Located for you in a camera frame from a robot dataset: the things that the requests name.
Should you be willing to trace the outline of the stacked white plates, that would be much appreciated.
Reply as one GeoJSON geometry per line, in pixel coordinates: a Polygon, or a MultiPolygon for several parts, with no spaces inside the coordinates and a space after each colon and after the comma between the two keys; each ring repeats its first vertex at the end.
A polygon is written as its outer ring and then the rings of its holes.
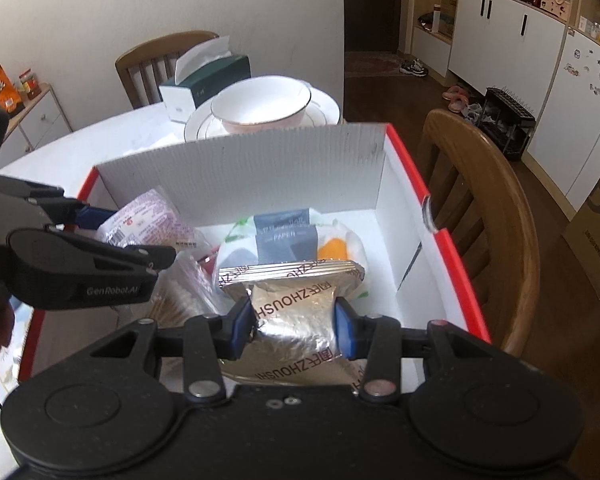
{"type": "MultiPolygon", "coordinates": [[[[304,111],[298,127],[338,125],[340,122],[341,112],[338,103],[324,91],[312,88],[312,101],[304,111]]],[[[229,135],[222,122],[211,113],[211,101],[205,102],[193,112],[184,129],[185,142],[229,135]]]]}

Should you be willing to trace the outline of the pink printed snack bag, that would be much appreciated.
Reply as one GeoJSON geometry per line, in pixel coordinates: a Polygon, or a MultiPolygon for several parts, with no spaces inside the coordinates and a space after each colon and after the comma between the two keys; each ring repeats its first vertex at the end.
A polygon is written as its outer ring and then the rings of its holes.
{"type": "Polygon", "coordinates": [[[161,186],[119,209],[96,230],[95,240],[117,247],[172,246],[177,252],[191,252],[197,260],[213,252],[201,230],[183,219],[161,186]]]}

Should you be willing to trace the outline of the orange snack bag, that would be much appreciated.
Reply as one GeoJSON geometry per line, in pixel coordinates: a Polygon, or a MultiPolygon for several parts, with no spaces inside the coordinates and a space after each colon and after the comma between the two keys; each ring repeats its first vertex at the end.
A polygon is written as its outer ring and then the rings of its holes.
{"type": "Polygon", "coordinates": [[[23,102],[20,94],[9,80],[6,72],[0,64],[0,107],[14,117],[23,110],[23,102]]]}

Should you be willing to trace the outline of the cotton swab bag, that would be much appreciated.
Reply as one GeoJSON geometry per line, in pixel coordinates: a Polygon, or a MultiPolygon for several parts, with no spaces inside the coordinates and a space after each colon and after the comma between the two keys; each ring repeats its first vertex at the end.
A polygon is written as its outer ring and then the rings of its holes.
{"type": "Polygon", "coordinates": [[[152,318],[159,327],[180,327],[198,315],[224,315],[230,298],[212,284],[210,274],[192,252],[180,252],[169,269],[159,273],[150,299],[121,310],[125,321],[152,318]]]}

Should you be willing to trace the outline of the patterned tissue pack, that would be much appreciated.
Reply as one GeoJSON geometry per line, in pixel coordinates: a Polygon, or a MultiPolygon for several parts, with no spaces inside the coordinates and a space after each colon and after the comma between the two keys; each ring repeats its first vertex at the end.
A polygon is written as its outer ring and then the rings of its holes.
{"type": "Polygon", "coordinates": [[[318,260],[350,260],[368,268],[362,240],[337,219],[313,208],[256,214],[237,221],[224,238],[215,259],[214,286],[228,284],[232,269],[318,260]]]}

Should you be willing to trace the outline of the white bowl gold rim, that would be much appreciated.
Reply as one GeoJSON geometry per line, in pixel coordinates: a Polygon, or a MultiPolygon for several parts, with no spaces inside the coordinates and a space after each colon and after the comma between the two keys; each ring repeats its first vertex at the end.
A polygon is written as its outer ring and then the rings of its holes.
{"type": "Polygon", "coordinates": [[[298,126],[312,101],[305,82],[278,75],[235,82],[211,100],[211,113],[229,133],[298,126]]]}

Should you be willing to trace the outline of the white side cabinet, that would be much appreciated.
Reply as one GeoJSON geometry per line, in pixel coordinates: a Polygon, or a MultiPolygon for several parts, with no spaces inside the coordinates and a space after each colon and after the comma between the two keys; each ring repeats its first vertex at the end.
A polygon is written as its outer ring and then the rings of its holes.
{"type": "Polygon", "coordinates": [[[70,133],[53,88],[43,82],[41,93],[24,102],[24,109],[9,121],[0,149],[0,169],[70,133]]]}

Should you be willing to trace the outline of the dark wooden chair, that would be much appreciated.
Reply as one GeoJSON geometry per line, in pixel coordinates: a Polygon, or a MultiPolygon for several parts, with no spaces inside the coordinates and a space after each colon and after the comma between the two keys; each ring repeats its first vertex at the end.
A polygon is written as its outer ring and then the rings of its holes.
{"type": "Polygon", "coordinates": [[[174,77],[175,61],[189,49],[219,35],[190,30],[151,39],[120,55],[114,68],[133,110],[160,101],[159,84],[174,77]]]}

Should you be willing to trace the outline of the light wooden chair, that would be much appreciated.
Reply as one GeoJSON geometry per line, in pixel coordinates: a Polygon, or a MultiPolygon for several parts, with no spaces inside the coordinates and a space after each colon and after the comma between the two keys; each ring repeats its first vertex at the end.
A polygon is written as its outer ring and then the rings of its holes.
{"type": "Polygon", "coordinates": [[[434,226],[460,255],[492,342],[519,358],[540,292],[540,254],[527,196],[510,163],[475,126],[430,110],[416,166],[434,226]]]}

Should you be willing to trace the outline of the green white tissue box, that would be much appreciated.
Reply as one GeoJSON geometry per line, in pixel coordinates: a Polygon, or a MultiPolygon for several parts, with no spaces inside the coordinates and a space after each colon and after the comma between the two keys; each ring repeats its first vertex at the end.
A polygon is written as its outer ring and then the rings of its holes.
{"type": "Polygon", "coordinates": [[[185,124],[191,114],[222,90],[251,77],[247,55],[230,50],[230,37],[197,44],[175,61],[174,76],[159,84],[171,122],[185,124]]]}

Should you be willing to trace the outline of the black floor heater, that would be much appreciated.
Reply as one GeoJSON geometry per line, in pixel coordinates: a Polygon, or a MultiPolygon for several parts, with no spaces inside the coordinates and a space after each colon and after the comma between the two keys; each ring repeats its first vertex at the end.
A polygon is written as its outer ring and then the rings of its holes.
{"type": "Polygon", "coordinates": [[[534,116],[513,96],[503,89],[486,89],[477,127],[508,160],[521,160],[535,126],[534,116]]]}

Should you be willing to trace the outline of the gold foil snack packet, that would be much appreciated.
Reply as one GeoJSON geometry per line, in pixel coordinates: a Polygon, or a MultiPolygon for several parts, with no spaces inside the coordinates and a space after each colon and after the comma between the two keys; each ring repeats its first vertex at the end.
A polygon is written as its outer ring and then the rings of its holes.
{"type": "Polygon", "coordinates": [[[247,297],[256,317],[242,356],[221,361],[223,374],[245,385],[357,386],[363,367],[339,349],[335,304],[338,297],[357,297],[364,278],[364,266],[350,260],[221,270],[222,292],[234,300],[247,297]]]}

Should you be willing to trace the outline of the red cardboard box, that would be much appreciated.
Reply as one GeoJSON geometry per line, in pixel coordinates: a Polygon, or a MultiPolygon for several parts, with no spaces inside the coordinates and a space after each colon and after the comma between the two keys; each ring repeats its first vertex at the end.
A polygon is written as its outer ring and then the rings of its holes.
{"type": "Polygon", "coordinates": [[[219,136],[91,162],[81,158],[66,193],[117,210],[158,188],[219,245],[256,217],[309,211],[360,238],[361,314],[406,327],[444,318],[486,338],[482,313],[450,234],[437,230],[430,195],[393,128],[345,124],[219,136]]]}

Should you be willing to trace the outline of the white wall cabinets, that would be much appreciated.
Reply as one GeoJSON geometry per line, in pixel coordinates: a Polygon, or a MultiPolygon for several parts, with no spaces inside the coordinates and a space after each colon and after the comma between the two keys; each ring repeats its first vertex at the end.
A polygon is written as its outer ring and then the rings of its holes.
{"type": "Polygon", "coordinates": [[[522,160],[567,216],[600,177],[600,0],[411,0],[443,6],[450,32],[413,27],[436,76],[501,89],[536,121],[522,160]]]}

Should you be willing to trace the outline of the red lidded jar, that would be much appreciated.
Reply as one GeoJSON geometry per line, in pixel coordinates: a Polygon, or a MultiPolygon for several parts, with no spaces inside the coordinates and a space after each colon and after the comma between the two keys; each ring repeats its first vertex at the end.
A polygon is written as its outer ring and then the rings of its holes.
{"type": "Polygon", "coordinates": [[[38,82],[38,76],[36,73],[28,68],[19,75],[19,81],[23,92],[26,94],[27,99],[32,101],[41,93],[40,83],[38,82]]]}

